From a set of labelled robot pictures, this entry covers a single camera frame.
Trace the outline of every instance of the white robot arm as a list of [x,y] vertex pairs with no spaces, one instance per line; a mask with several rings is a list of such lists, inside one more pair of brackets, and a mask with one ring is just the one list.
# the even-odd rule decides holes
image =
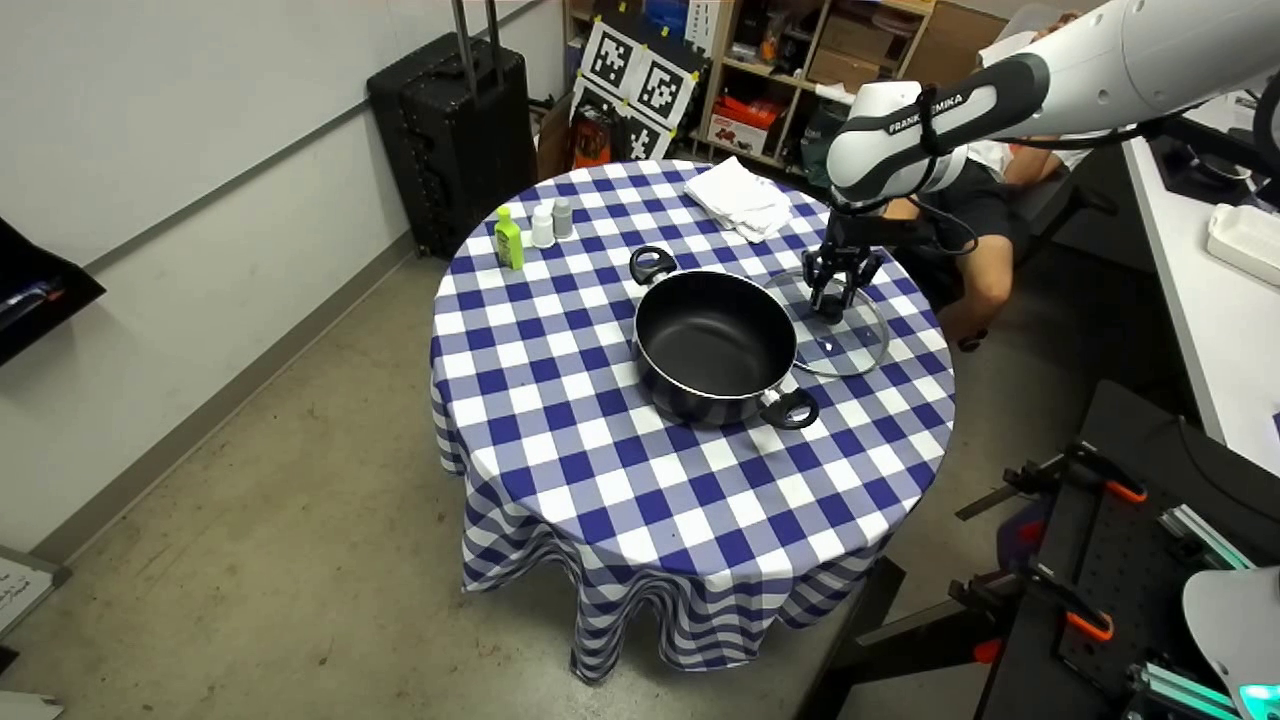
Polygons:
[[865,207],[944,186],[954,143],[979,134],[1087,134],[1182,112],[1280,67],[1280,0],[1107,0],[962,89],[865,84],[811,169]]

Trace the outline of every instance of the blue checkered tablecloth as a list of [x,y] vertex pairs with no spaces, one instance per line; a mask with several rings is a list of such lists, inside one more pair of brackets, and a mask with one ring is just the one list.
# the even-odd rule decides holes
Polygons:
[[805,629],[831,610],[937,481],[954,419],[948,344],[892,260],[865,286],[884,327],[877,368],[796,368],[815,424],[662,419],[631,363],[644,286],[627,256],[660,245],[681,266],[777,285],[799,275],[828,218],[782,186],[791,218],[746,245],[683,197],[696,170],[604,165],[545,181],[512,212],[566,201],[570,241],[512,271],[481,223],[436,295],[433,409],[444,467],[469,485],[464,580],[481,591],[561,558],[580,591],[584,681],[617,664],[636,609],[662,615],[662,659],[688,670],[737,668],[777,619]]

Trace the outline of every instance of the pan handle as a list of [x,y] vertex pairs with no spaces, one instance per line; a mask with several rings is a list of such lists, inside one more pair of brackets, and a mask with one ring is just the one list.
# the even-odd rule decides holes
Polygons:
[[815,424],[815,400],[805,386],[791,390],[759,390],[759,412],[772,426],[808,426]]
[[627,271],[636,285],[651,285],[651,280],[674,271],[674,260],[672,260],[672,252],[648,245],[648,247],[631,252]]

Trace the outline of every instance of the concrete floor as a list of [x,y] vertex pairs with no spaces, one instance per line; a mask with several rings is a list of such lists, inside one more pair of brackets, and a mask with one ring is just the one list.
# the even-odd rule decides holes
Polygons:
[[[0,687],[49,692],[70,720],[791,714],[841,615],[777,631],[726,675],[662,670],[639,629],[587,687],[566,675],[570,591],[557,567],[460,591],[460,485],[436,467],[423,400],[436,280],[427,260],[390,266],[80,553],[9,634],[21,659]],[[991,567],[1000,513],[959,525],[959,502],[1061,449],[1094,374],[1147,374],[1157,341],[1133,327],[1152,300],[1152,280],[1073,252],[1031,264],[1002,324],[954,361],[939,485],[892,545],[907,567],[897,615]],[[969,714],[979,681],[867,685],[847,714]]]

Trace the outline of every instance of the white desk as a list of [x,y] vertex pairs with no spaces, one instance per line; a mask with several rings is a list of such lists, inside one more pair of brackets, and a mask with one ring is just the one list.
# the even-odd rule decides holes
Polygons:
[[[1248,112],[1233,96],[1192,117],[1216,126],[1248,126]],[[1210,203],[1167,191],[1147,141],[1128,141],[1124,165],[1202,433],[1280,477],[1270,419],[1280,412],[1280,286],[1202,252]]]

